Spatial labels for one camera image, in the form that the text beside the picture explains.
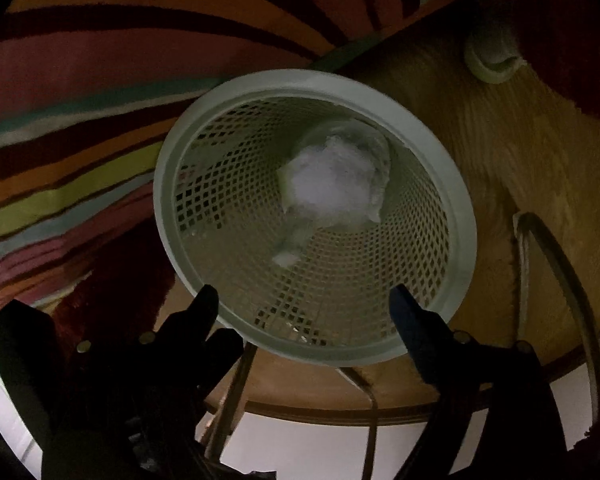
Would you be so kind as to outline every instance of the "mesh basket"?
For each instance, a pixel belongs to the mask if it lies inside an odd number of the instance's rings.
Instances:
[[[285,220],[276,171],[308,125],[342,117],[389,141],[382,222],[320,229],[282,269],[272,261]],[[404,283],[449,320],[475,263],[471,202],[446,151],[403,107],[334,75],[261,72],[200,98],[160,152],[154,202],[162,241],[192,293],[212,284],[222,322],[308,362],[369,364],[404,353],[388,313],[392,286]]]

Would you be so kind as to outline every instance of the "basket rim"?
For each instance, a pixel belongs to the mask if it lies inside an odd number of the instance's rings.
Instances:
[[[313,70],[267,70],[222,83],[193,102],[167,134],[154,173],[154,211],[164,249],[190,293],[195,296],[204,283],[180,243],[171,203],[180,161],[193,139],[187,133],[195,124],[196,131],[200,131],[209,121],[236,106],[271,97],[303,97],[349,108],[400,139],[416,156],[440,196],[449,232],[445,277],[428,310],[449,322],[468,290],[477,254],[474,210],[455,162],[432,131],[401,104],[355,80]],[[222,301],[218,320],[261,348],[311,364],[368,365],[406,353],[397,334],[364,346],[323,347],[294,342],[263,332],[234,314]]]

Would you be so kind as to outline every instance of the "wooden surface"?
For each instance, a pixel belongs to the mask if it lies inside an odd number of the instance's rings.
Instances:
[[[396,99],[444,144],[471,195],[478,254],[471,287],[451,327],[479,342],[514,338],[516,211],[548,225],[589,295],[600,327],[600,120],[583,115],[542,83],[530,67],[490,86],[462,63],[468,31],[463,5],[445,9],[385,41],[342,71]],[[185,308],[177,283],[165,304]],[[527,339],[546,364],[579,343],[576,327],[537,247],[531,252]],[[408,356],[358,369],[381,408],[417,406],[436,398]],[[226,379],[210,396],[217,402]],[[364,410],[365,397],[335,370],[300,364],[260,350],[247,386],[251,401],[273,406]]]

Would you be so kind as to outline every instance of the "colorful striped carpet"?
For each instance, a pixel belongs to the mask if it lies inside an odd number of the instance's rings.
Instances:
[[[223,80],[336,70],[452,0],[13,0],[0,19],[0,308],[153,214],[176,118]]]

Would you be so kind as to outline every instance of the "metal rod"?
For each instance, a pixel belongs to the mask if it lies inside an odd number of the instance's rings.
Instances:
[[[220,409],[220,413],[216,415],[215,430],[209,439],[209,445],[205,450],[205,457],[215,462],[220,462],[220,456],[224,451],[226,440],[229,437],[231,426],[234,421],[235,412],[240,404],[244,386],[247,383],[253,358],[256,355],[258,347],[251,343],[244,346],[244,353],[240,358],[238,369],[235,371],[234,378],[231,381],[231,386],[226,394],[224,405]]]
[[[580,331],[582,345],[584,346],[587,358],[587,371],[589,372],[592,420],[596,422],[600,416],[600,331],[598,330],[596,317],[591,309],[587,293],[560,244],[538,215],[534,213],[518,213],[514,215],[513,222],[521,255],[520,285],[521,287],[525,287],[525,290],[520,291],[518,333],[523,333],[523,328],[522,330],[520,329],[520,324],[526,322],[529,273],[528,234],[531,233],[554,272],[571,310],[571,315]]]
[[[218,417],[214,416],[214,418],[212,418],[206,424],[205,431],[202,434],[202,436],[200,437],[200,445],[202,447],[204,447],[205,449],[208,447],[209,442],[211,441],[211,436],[214,434],[214,431],[216,430],[217,422],[218,422]]]
[[[366,440],[365,465],[362,468],[362,480],[371,480],[374,472],[374,459],[376,456],[376,440],[378,439],[378,402],[371,389],[371,384],[353,368],[338,368],[339,373],[350,384],[364,393],[371,403],[371,421],[369,423],[369,435]]]

